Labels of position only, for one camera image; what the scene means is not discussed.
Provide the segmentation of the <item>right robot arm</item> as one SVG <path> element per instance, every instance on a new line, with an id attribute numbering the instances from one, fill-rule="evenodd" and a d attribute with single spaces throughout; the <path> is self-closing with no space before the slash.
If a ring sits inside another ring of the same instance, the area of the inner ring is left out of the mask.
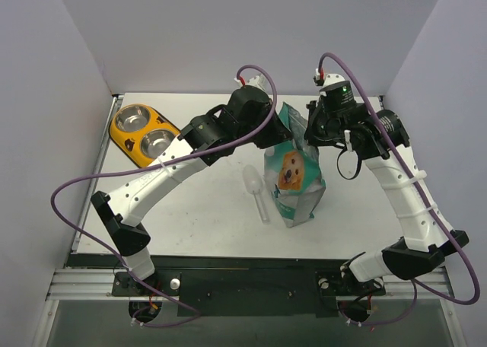
<path id="1" fill-rule="evenodd" d="M 409 136 L 391 110 L 375 115 L 358 103 L 349 81 L 331 74 L 320 79 L 318 100 L 312 100 L 305 139 L 314 146 L 333 146 L 342 152 L 353 151 L 358 163 L 377 178 L 402 228 L 402 237 L 376 253 L 362 253 L 341 268 L 347 282 L 365 283 L 385 275 L 410 280 L 438 267 L 456 253 L 452 244 L 465 247 L 469 238 L 456 231 L 434 203 L 425 186 L 426 173 L 419 170 Z M 439 224 L 444 222 L 444 229 Z"/>

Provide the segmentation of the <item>green pet food bag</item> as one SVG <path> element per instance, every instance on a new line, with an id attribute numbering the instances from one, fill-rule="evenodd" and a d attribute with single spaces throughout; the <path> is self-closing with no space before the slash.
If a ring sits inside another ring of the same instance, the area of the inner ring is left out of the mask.
<path id="1" fill-rule="evenodd" d="M 286 227 L 293 228 L 314 218 L 326 182 L 318 148 L 304 139 L 307 120 L 288 103 L 282 105 L 279 119 L 291 140 L 265 150 L 263 179 Z"/>

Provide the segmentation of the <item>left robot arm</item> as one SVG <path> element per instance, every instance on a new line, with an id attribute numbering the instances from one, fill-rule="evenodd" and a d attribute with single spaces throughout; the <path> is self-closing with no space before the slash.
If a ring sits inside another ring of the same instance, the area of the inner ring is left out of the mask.
<path id="1" fill-rule="evenodd" d="M 259 149 L 291 140 L 291 132 L 261 89 L 243 86 L 226 104 L 196 116 L 151 164 L 151 170 L 110 193 L 97 191 L 91 204 L 118 250 L 123 266 L 138 280 L 152 278 L 154 263 L 145 215 L 184 180 L 236 147 L 253 143 Z"/>

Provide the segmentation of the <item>clear plastic scoop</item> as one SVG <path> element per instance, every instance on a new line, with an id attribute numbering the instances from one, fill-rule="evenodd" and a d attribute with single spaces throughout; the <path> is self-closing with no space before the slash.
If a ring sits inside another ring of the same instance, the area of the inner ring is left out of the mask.
<path id="1" fill-rule="evenodd" d="M 270 218 L 266 204 L 263 200 L 263 180 L 254 166 L 246 165 L 244 167 L 243 182 L 247 192 L 254 198 L 262 223 L 268 224 L 270 222 Z"/>

